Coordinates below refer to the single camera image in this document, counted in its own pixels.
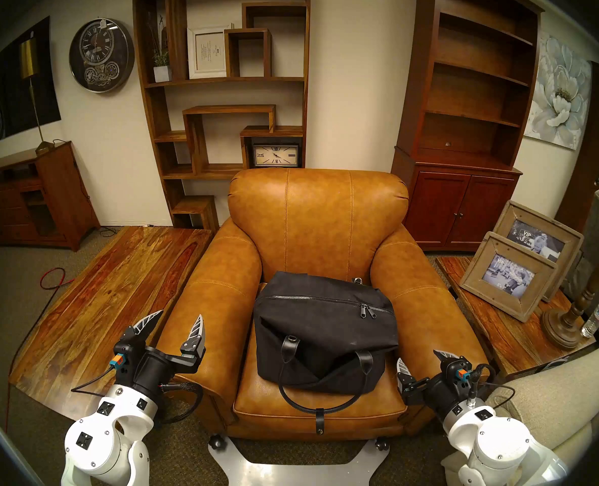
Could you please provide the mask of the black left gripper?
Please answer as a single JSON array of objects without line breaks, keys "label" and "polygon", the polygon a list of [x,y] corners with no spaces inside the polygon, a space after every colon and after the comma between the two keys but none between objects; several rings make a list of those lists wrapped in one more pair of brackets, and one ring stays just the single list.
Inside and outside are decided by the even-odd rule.
[{"label": "black left gripper", "polygon": [[163,394],[170,391],[197,392],[198,385],[193,382],[170,380],[177,374],[195,374],[206,351],[206,328],[201,314],[181,345],[180,356],[146,346],[163,313],[164,310],[159,310],[129,325],[113,348],[117,358],[113,359],[115,385],[137,391],[153,402],[160,402]]}]

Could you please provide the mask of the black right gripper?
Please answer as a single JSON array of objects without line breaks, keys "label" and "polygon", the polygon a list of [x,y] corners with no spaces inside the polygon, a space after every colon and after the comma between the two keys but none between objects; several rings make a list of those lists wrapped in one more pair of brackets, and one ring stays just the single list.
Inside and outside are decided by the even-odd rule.
[{"label": "black right gripper", "polygon": [[416,380],[401,358],[397,360],[397,385],[405,406],[430,408],[439,420],[444,420],[450,410],[466,400],[472,386],[473,366],[464,356],[434,349],[440,361],[440,374],[427,381]]}]

